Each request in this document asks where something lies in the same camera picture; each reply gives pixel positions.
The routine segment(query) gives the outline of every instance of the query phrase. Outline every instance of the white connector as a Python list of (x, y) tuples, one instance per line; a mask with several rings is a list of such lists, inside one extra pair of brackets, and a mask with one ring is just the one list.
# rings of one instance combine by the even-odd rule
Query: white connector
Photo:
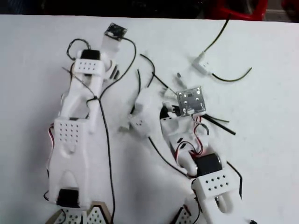
[(129, 123), (142, 138), (150, 136), (150, 126), (140, 115), (129, 115)]
[(203, 75), (211, 75), (212, 68), (207, 60), (205, 60), (205, 52), (201, 52), (201, 54), (194, 59), (192, 62), (192, 66), (196, 68)]

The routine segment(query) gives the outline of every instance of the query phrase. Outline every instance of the metal plate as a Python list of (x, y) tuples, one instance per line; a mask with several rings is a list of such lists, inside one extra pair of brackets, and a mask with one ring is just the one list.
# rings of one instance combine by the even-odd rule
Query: metal plate
[(177, 98), (181, 116), (206, 111), (206, 105), (200, 86), (193, 89), (178, 91)]
[(116, 25), (115, 23), (111, 23), (104, 34), (109, 36), (109, 33), (111, 33), (114, 36), (113, 39), (120, 41), (124, 37), (126, 32), (127, 29), (125, 29), (124, 27)]

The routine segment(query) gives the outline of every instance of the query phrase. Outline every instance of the black wire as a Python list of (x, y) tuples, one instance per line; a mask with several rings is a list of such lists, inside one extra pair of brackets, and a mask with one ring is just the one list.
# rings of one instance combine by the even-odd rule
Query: black wire
[[(141, 91), (141, 77), (140, 77), (139, 69), (137, 69), (137, 74), (138, 74), (138, 94), (137, 94), (137, 97), (138, 97), (138, 95)], [(130, 114), (133, 114), (134, 110), (135, 110), (135, 104), (133, 105)]]
[(63, 224), (66, 221), (66, 213), (65, 213), (65, 211), (63, 209), (61, 209), (61, 212), (64, 214), (64, 219), (60, 223), (57, 223), (57, 224)]
[(137, 50), (136, 50), (136, 45), (135, 45), (135, 43), (134, 43), (132, 40), (126, 38), (126, 37), (119, 37), (119, 38), (121, 38), (121, 39), (123, 39), (123, 40), (126, 40), (126, 41), (129, 41), (129, 42), (131, 42), (131, 43), (133, 44), (133, 46), (134, 46), (134, 57), (133, 57), (133, 60), (132, 60), (131, 64), (128, 66), (127, 70), (125, 70), (125, 72), (122, 74), (122, 76), (121, 76), (118, 80), (116, 80), (115, 82), (113, 82), (113, 83), (111, 83), (109, 86), (107, 86), (106, 89), (103, 90), (102, 94), (101, 94), (100, 97), (99, 97), (99, 100), (102, 99), (102, 97), (103, 97), (104, 93), (107, 91), (107, 89), (109, 89), (109, 88), (110, 88), (112, 85), (114, 85), (115, 83), (119, 82), (119, 81), (125, 76), (125, 74), (129, 71), (129, 69), (131, 68), (131, 66), (132, 66), (132, 64), (133, 64), (133, 62), (134, 62), (134, 60), (135, 60), (135, 58), (136, 58), (136, 52), (137, 52)]
[(46, 196), (46, 194), (48, 193), (49, 191), (47, 190), (45, 193), (44, 193), (44, 195), (43, 195), (43, 197), (44, 197), (44, 199), (46, 200), (46, 201), (49, 201), (49, 198)]
[(206, 114), (205, 114), (205, 115), (202, 115), (201, 117), (204, 118), (204, 119), (206, 119), (206, 120), (208, 120), (208, 121), (210, 121), (211, 123), (217, 125), (218, 127), (222, 128), (223, 130), (225, 130), (225, 131), (231, 133), (232, 135), (235, 135), (235, 134), (236, 134), (236, 132), (230, 130), (229, 128), (227, 128), (227, 127), (225, 127), (225, 126), (223, 126), (222, 124), (219, 124), (217, 121), (213, 120), (212, 118), (210, 118), (210, 117), (207, 116)]
[(217, 37), (215, 38), (215, 40), (204, 50), (204, 52), (206, 52), (213, 44), (215, 44), (215, 42), (218, 40), (218, 38), (221, 36), (221, 34), (223, 33), (223, 31), (224, 31), (224, 29), (225, 29), (225, 27), (227, 26), (227, 24), (228, 24), (228, 21), (229, 21), (229, 19), (230, 19), (230, 14), (228, 15), (228, 18), (226, 19), (226, 21), (225, 21), (225, 23), (224, 23), (224, 25), (223, 25), (223, 27), (222, 27), (222, 29), (221, 29), (221, 31), (220, 31), (220, 33), (217, 35)]
[[(143, 55), (143, 54), (140, 54), (140, 56), (144, 57), (145, 59), (147, 59), (147, 60), (151, 63), (151, 65), (153, 66), (153, 73), (155, 74), (155, 73), (156, 73), (156, 68), (155, 68), (155, 65), (154, 65), (154, 63), (152, 62), (152, 60), (150, 60), (148, 57), (146, 57), (146, 56)], [(153, 79), (154, 79), (154, 76), (152, 76), (152, 77), (150, 78), (150, 80), (149, 80), (149, 84), (148, 84), (147, 87), (150, 86), (150, 84), (151, 84), (151, 82), (153, 81)]]
[(107, 136), (107, 148), (108, 148), (108, 159), (109, 159), (109, 173), (110, 173), (110, 185), (111, 185), (111, 192), (112, 192), (112, 199), (113, 199), (113, 211), (112, 211), (112, 216), (111, 216), (111, 221), (110, 223), (113, 224), (113, 219), (115, 215), (115, 195), (114, 195), (114, 187), (113, 187), (113, 180), (112, 180), (112, 164), (111, 164), (111, 152), (110, 152), (110, 140), (109, 140), (109, 131), (108, 131), (108, 126), (105, 118), (105, 113), (103, 109), (102, 102), (100, 99), (98, 99), (102, 116), (103, 116), (103, 121), (104, 121), (104, 126), (105, 126), (105, 131), (106, 131), (106, 136)]
[(173, 91), (168, 85), (165, 84), (165, 82), (163, 82), (154, 72), (152, 72), (153, 77), (155, 77), (156, 79), (158, 79), (158, 81), (166, 88), (166, 89), (170, 89), (175, 95), (175, 91)]
[(229, 123), (229, 120), (223, 120), (223, 119), (219, 119), (219, 118), (215, 118), (215, 117), (212, 117), (211, 115), (208, 115), (206, 113), (207, 116), (209, 116), (210, 118), (214, 119), (214, 120), (218, 120), (218, 121), (222, 121), (222, 122), (225, 122), (225, 123)]
[(194, 193), (195, 193), (195, 196), (196, 196), (196, 198), (197, 198), (197, 204), (198, 204), (198, 215), (197, 215), (197, 217), (196, 217), (196, 220), (193, 222), (193, 224), (195, 224), (195, 223), (198, 221), (198, 219), (199, 219), (199, 216), (200, 216), (200, 210), (201, 210), (201, 208), (200, 208), (200, 204), (199, 204), (199, 201), (198, 201), (198, 197), (197, 197), (197, 195), (196, 195), (196, 192), (194, 191)]
[(84, 40), (84, 39), (76, 38), (76, 39), (72, 40), (72, 42), (70, 42), (69, 47), (68, 47), (67, 50), (66, 50), (66, 55), (67, 55), (72, 61), (75, 61), (76, 58), (70, 56), (70, 52), (69, 52), (69, 51), (70, 51), (71, 46), (73, 45), (73, 43), (76, 42), (76, 41), (82, 41), (82, 42), (84, 42), (84, 43), (87, 45), (87, 48), (88, 48), (89, 50), (92, 48), (92, 47), (90, 46), (89, 42), (87, 42), (87, 41)]
[(240, 174), (240, 172), (232, 165), (232, 164), (230, 164), (230, 162), (226, 162), (237, 174), (238, 174), (238, 176), (240, 177), (240, 186), (239, 186), (239, 195), (240, 195), (240, 197), (241, 197), (241, 199), (242, 199), (242, 185), (243, 185), (243, 177), (242, 177), (242, 175)]
[(166, 162), (169, 166), (171, 166), (172, 168), (174, 168), (176, 171), (178, 171), (179, 173), (181, 173), (182, 175), (184, 175), (185, 177), (189, 178), (187, 174), (185, 174), (184, 172), (182, 172), (181, 170), (177, 169), (175, 166), (173, 166), (171, 163), (169, 163), (159, 152), (159, 150), (157, 149), (156, 145), (154, 144), (153, 140), (151, 139), (151, 137), (148, 137), (150, 143), (152, 144), (152, 146), (154, 147), (154, 149), (156, 150), (156, 152), (159, 154), (159, 156), (164, 160), (164, 162)]
[(236, 79), (223, 79), (223, 78), (220, 78), (219, 76), (216, 76), (215, 73), (212, 73), (212, 76), (214, 76), (216, 79), (218, 80), (221, 80), (223, 82), (236, 82), (236, 81), (239, 81), (241, 79), (243, 79), (245, 76), (247, 76), (247, 74), (252, 70), (252, 67), (248, 69), (248, 71), (242, 75), (241, 77), (239, 78), (236, 78)]

